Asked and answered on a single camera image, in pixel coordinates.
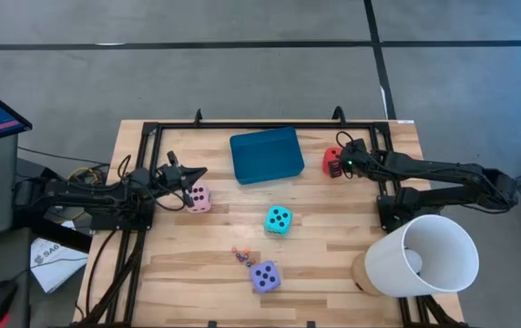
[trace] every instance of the white paper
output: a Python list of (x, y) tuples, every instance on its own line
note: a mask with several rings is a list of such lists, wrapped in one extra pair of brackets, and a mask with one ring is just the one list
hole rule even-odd
[[(63, 227), (74, 229), (72, 221), (66, 221)], [(74, 251), (52, 241), (36, 239), (30, 246), (30, 268), (60, 259), (81, 259), (87, 254)], [(87, 260), (58, 261), (32, 269), (32, 273), (40, 282), (44, 292), (51, 293), (72, 276), (78, 269), (87, 264)]]

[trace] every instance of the teal die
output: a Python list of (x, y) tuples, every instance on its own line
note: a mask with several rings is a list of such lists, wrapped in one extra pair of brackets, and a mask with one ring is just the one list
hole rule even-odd
[(264, 230), (270, 233), (285, 235), (289, 232), (293, 213), (282, 206), (271, 206), (267, 219), (264, 221)]

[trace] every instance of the wooden tabletop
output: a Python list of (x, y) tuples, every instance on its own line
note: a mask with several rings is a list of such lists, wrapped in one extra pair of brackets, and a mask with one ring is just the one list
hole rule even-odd
[[(133, 169), (143, 122), (121, 122), (110, 182), (117, 180), (115, 170), (128, 154), (133, 156), (129, 170)], [(421, 159), (414, 124), (389, 123), (394, 150)], [(360, 292), (350, 277), (352, 260), (385, 233), (374, 203), (378, 195), (375, 182), (331, 179), (322, 172), (323, 152), (336, 146), (337, 130), (297, 129), (305, 161), (301, 175), (242, 186), (234, 178), (229, 138), (252, 131), (164, 131), (158, 164), (165, 163), (166, 152), (173, 150), (182, 165), (207, 167), (201, 182), (209, 186), (213, 205), (210, 212), (202, 214), (157, 209), (143, 252), (133, 326), (205, 326), (210, 320), (220, 327), (306, 326), (308, 321), (315, 321), (318, 327), (402, 326), (395, 298)], [(365, 130), (346, 131), (370, 145)], [(429, 188), (427, 181), (418, 179), (408, 180), (404, 186)], [(173, 197), (160, 200), (169, 206), (179, 205)], [(290, 232), (284, 238), (264, 232), (263, 222), (271, 205), (293, 212)], [(94, 261), (107, 235), (107, 231), (95, 235), (88, 263)], [(118, 232), (111, 239), (98, 262), (91, 308), (112, 282), (120, 235)], [(255, 293), (249, 270), (236, 260), (232, 247), (250, 249), (251, 258), (257, 261), (275, 261), (281, 287), (263, 295)], [(89, 272), (90, 265), (78, 297), (83, 308)], [(127, 285), (122, 291), (119, 321)], [(436, 299), (452, 317), (463, 320), (456, 294)], [(416, 320), (413, 303), (411, 312)]]

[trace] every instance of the concrete floor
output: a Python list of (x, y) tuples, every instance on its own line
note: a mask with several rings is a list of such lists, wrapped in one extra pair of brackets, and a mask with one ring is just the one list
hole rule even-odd
[[(374, 0), (388, 40), (521, 39), (521, 2)], [(0, 44), (367, 40), (359, 0), (0, 0)], [(385, 48), (396, 116), (428, 159), (521, 174), (521, 47)], [(0, 98), (34, 123), (21, 146), (109, 161), (123, 118), (385, 118), (371, 48), (0, 51)], [(78, 163), (20, 153), (67, 174)], [(460, 293), (473, 326), (521, 327), (521, 200), (458, 207), (481, 258)], [(67, 324), (82, 272), (34, 285), (32, 327)], [(52, 314), (45, 309), (52, 309)]]

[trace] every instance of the red die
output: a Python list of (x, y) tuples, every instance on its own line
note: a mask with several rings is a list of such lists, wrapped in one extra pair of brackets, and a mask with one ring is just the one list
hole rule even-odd
[(340, 165), (341, 154), (341, 148), (331, 147), (325, 150), (325, 154), (323, 155), (323, 172), (332, 178), (337, 178), (342, 175), (342, 167)]

